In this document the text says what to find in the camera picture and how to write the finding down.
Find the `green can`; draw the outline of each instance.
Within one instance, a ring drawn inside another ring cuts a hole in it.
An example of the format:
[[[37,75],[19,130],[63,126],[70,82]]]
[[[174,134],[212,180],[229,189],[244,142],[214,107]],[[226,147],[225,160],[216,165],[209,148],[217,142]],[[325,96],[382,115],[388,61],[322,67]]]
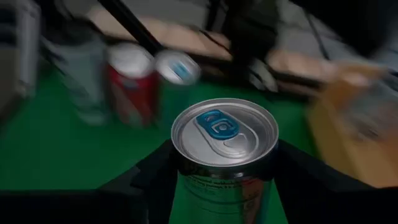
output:
[[[220,98],[183,111],[172,126],[189,199],[189,223],[253,224],[265,213],[271,182],[256,171],[272,159],[278,126],[264,108]]]
[[[183,52],[164,50],[155,57],[155,70],[161,77],[158,125],[169,131],[174,119],[189,106],[200,67]]]

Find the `aluminum can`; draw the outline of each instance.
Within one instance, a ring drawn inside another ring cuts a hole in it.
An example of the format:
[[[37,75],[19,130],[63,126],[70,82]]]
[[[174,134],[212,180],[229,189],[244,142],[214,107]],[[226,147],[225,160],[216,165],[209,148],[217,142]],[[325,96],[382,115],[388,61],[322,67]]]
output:
[[[155,61],[161,79],[158,125],[169,132],[175,118],[188,107],[200,68],[187,54],[174,50],[160,52]]]
[[[190,223],[255,223],[271,183],[253,171],[277,148],[272,115],[246,100],[208,100],[183,111],[171,134],[185,173]]]
[[[159,81],[153,56],[139,45],[123,43],[109,49],[109,82],[119,119],[131,126],[148,126],[157,111]]]
[[[52,62],[60,70],[77,115],[87,124],[105,124],[109,118],[105,95],[106,44],[98,33],[87,26],[65,24],[65,30],[75,38],[48,36],[42,39]]]

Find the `can top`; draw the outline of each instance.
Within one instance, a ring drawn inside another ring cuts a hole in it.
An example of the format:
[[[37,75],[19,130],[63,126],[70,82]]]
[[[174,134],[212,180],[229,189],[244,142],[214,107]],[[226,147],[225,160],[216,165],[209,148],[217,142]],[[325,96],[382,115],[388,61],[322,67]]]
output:
[[[153,56],[143,47],[122,43],[108,50],[109,64],[128,78],[144,78],[150,74]]]
[[[197,103],[183,111],[172,127],[176,149],[210,167],[254,162],[275,148],[278,135],[277,123],[267,110],[234,98]]]
[[[167,81],[177,85],[194,84],[200,76],[199,65],[187,54],[174,50],[157,54],[155,69]]]

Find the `can label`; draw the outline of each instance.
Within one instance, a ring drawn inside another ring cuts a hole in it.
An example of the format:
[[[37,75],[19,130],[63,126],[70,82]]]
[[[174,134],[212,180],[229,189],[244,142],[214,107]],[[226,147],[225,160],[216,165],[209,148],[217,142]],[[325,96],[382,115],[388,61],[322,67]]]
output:
[[[120,120],[132,126],[146,126],[157,112],[156,74],[144,78],[128,78],[109,66],[114,106]]]
[[[223,180],[189,175],[184,177],[196,223],[247,223],[256,221],[264,182],[259,179]]]

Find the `black pole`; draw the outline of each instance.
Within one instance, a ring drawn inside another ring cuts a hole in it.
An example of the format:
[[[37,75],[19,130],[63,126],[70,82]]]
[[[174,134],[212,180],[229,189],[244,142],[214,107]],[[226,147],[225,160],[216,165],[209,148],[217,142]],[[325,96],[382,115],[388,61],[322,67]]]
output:
[[[104,8],[152,55],[164,47],[120,0],[98,0]]]

